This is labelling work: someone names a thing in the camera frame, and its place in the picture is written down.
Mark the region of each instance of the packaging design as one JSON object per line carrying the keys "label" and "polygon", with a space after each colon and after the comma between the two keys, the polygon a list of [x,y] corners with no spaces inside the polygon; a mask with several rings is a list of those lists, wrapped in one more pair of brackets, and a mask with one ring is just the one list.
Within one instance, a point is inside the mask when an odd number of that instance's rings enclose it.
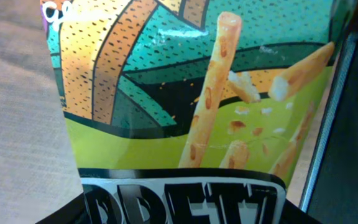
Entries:
{"label": "packaging design", "polygon": [[40,5],[94,223],[278,222],[348,1]]}

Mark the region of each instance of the pretzel stick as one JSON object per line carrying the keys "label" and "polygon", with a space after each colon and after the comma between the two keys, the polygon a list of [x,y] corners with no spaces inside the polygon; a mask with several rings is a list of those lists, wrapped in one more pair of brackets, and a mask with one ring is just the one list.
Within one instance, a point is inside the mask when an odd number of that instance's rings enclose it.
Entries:
{"label": "pretzel stick", "polygon": [[323,71],[333,52],[334,43],[330,42],[287,68],[273,79],[268,95],[273,100],[283,101],[298,93]]}
{"label": "pretzel stick", "polygon": [[246,103],[260,102],[258,89],[252,85],[248,72],[229,72],[227,84]]}
{"label": "pretzel stick", "polygon": [[300,149],[300,141],[304,138],[307,128],[313,119],[313,113],[314,103],[312,102],[309,105],[309,109],[306,112],[303,121],[300,123],[299,127],[296,129],[293,137],[291,138],[288,144],[288,148],[277,159],[269,174],[274,174],[281,179],[284,179],[287,176],[288,171],[295,161],[298,150]]}
{"label": "pretzel stick", "polygon": [[218,112],[241,33],[241,18],[230,12],[218,17],[218,31],[203,89],[191,122],[179,167],[199,167]]}
{"label": "pretzel stick", "polygon": [[225,169],[243,169],[249,158],[247,144],[241,140],[235,140],[230,143],[219,168]]}

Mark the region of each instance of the cartoon illustration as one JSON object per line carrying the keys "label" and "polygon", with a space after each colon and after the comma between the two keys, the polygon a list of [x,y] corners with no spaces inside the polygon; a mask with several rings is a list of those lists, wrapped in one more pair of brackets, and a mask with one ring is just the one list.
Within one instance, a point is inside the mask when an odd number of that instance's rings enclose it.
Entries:
{"label": "cartoon illustration", "polygon": [[347,14],[337,0],[40,5],[68,131],[81,136],[72,141],[80,167],[222,167],[283,179]]}

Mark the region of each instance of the yellow-green section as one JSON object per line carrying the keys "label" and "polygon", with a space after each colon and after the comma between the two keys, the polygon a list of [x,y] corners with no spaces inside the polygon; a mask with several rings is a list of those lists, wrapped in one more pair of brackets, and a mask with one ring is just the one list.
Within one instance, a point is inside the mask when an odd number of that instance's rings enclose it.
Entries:
{"label": "yellow-green section", "polygon": [[[289,139],[304,117],[311,101],[321,100],[331,67],[304,87],[298,94],[283,102],[264,99],[260,103],[231,103],[219,109],[202,167],[219,167],[230,142],[241,139],[247,142],[250,157],[247,170],[268,172],[280,154],[287,148]],[[249,108],[249,114],[235,113],[237,106]],[[271,108],[270,114],[261,114],[262,108]],[[246,124],[242,130],[228,134],[230,121],[241,120]],[[71,145],[79,168],[102,169],[169,169],[177,168],[187,135],[164,139],[126,139],[104,133],[66,119]],[[253,136],[255,128],[263,128],[259,136]],[[268,147],[268,154],[262,150]],[[295,163],[285,183],[289,184]]]}

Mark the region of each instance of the orange stripe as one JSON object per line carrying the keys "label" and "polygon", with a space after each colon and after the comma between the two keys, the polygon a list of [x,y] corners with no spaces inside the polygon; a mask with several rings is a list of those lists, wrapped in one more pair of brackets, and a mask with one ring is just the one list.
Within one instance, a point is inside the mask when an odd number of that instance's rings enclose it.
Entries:
{"label": "orange stripe", "polygon": [[185,4],[185,11],[183,12],[184,19],[201,27],[203,19],[206,0],[187,0]]}
{"label": "orange stripe", "polygon": [[73,1],[73,13],[85,21],[66,21],[60,31],[65,111],[92,119],[94,61],[110,27],[129,0]]}
{"label": "orange stripe", "polygon": [[157,0],[165,7],[169,8],[174,14],[179,15],[180,4],[186,0]]}
{"label": "orange stripe", "polygon": [[112,28],[97,60],[93,119],[110,124],[117,81],[146,20],[157,7],[154,0],[133,0]]}

